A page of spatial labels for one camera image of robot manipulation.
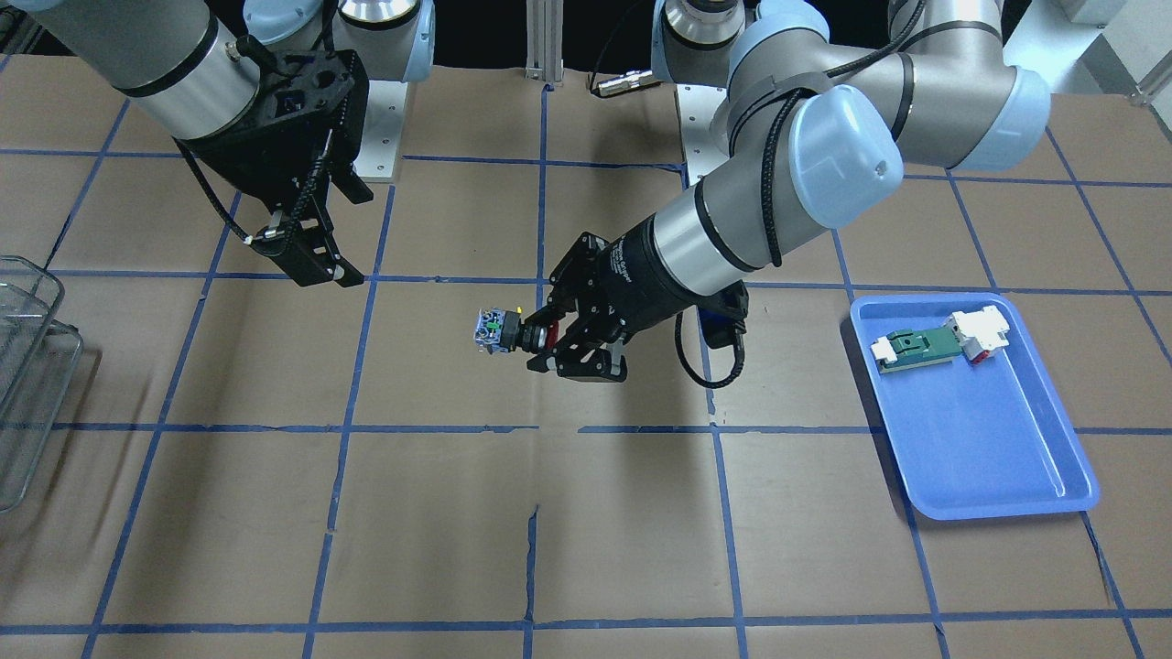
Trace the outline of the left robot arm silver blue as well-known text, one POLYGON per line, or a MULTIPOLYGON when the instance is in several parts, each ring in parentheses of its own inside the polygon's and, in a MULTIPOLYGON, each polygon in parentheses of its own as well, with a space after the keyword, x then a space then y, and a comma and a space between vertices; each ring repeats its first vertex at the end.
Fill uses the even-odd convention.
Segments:
POLYGON ((890 41, 830 41, 805 1, 660 1, 657 79, 727 91, 729 157, 614 242, 584 233, 548 301, 506 322, 529 371, 626 379, 624 349, 690 308, 743 368, 747 276, 841 227, 900 186, 905 163, 1004 171, 1037 145, 1051 90, 1004 61, 999 1, 892 1, 890 41))

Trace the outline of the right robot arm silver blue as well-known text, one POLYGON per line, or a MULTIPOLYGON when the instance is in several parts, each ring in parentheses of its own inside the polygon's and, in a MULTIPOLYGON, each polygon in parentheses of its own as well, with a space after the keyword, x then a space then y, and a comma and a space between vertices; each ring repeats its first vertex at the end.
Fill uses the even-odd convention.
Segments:
POLYGON ((431 1, 247 1, 233 33, 202 1, 18 1, 171 134, 204 190, 210 167, 267 208, 240 242, 300 286, 357 286, 333 236, 331 189, 372 201, 355 171, 370 82, 434 62, 431 1))

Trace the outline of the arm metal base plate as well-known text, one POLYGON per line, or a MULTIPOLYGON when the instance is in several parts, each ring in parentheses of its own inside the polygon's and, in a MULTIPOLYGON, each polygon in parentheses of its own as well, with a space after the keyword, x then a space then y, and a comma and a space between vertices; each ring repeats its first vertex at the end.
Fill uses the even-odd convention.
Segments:
POLYGON ((677 84, 679 137, 681 137, 688 186, 729 159, 727 89, 677 84))
POLYGON ((406 82, 370 82, 364 106, 363 142, 354 161, 355 172, 367 183, 389 183, 394 178, 406 125, 408 91, 410 84, 406 82))

